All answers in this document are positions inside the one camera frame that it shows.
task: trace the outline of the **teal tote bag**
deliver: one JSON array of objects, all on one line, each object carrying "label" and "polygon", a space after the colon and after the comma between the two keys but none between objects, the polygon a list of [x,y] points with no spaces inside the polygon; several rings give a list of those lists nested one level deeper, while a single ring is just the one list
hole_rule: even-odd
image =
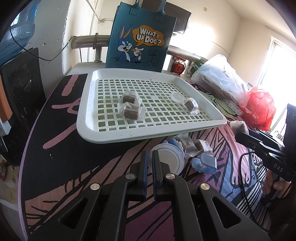
[{"label": "teal tote bag", "polygon": [[161,72],[177,18],[165,15],[162,0],[153,12],[121,2],[115,14],[106,68]]}]

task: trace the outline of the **ceiling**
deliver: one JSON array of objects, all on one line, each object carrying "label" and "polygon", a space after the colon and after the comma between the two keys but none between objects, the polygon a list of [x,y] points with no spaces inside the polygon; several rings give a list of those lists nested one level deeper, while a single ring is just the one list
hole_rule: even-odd
[{"label": "ceiling", "polygon": [[271,27],[295,41],[295,37],[280,14],[265,0],[225,0],[245,19]]}]

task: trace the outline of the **white plastic tray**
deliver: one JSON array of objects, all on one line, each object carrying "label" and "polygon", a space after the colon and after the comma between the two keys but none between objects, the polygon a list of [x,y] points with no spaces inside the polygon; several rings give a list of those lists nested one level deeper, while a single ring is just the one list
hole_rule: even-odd
[{"label": "white plastic tray", "polygon": [[[136,91],[146,107],[146,119],[124,119],[117,103],[126,90]],[[191,115],[185,105],[171,100],[172,92],[192,97],[201,112]],[[227,123],[222,113],[181,78],[133,69],[99,69],[87,76],[77,131],[93,143],[131,141],[187,133]]]}]

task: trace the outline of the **tray grid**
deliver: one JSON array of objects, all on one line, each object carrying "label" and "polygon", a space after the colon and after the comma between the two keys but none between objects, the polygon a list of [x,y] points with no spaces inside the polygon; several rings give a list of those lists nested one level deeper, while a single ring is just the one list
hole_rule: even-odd
[{"label": "tray grid", "polygon": [[[211,121],[209,115],[200,108],[200,113],[191,115],[183,104],[171,100],[171,93],[179,92],[188,96],[175,84],[152,80],[103,80],[96,82],[98,88],[97,127],[101,131],[114,131],[177,123]],[[144,121],[127,120],[118,114],[117,103],[126,91],[134,91],[142,98],[146,108]]]}]

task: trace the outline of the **silver screw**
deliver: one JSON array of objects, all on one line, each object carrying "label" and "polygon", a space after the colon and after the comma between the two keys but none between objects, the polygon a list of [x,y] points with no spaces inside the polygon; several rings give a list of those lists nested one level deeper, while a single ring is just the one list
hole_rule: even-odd
[{"label": "silver screw", "polygon": [[98,190],[100,188],[100,185],[98,183],[91,184],[91,190]]},{"label": "silver screw", "polygon": [[203,190],[209,190],[209,189],[210,189],[210,185],[207,184],[207,183],[202,183],[202,184],[200,185],[200,187],[201,187],[201,189],[203,189]]},{"label": "silver screw", "polygon": [[134,179],[136,176],[135,176],[135,174],[133,174],[133,173],[128,173],[128,174],[126,174],[126,179],[129,179],[129,180],[131,180],[131,179]]},{"label": "silver screw", "polygon": [[175,178],[175,175],[173,174],[173,173],[168,173],[167,175],[165,175],[165,177],[167,178],[167,179],[174,179]]}]

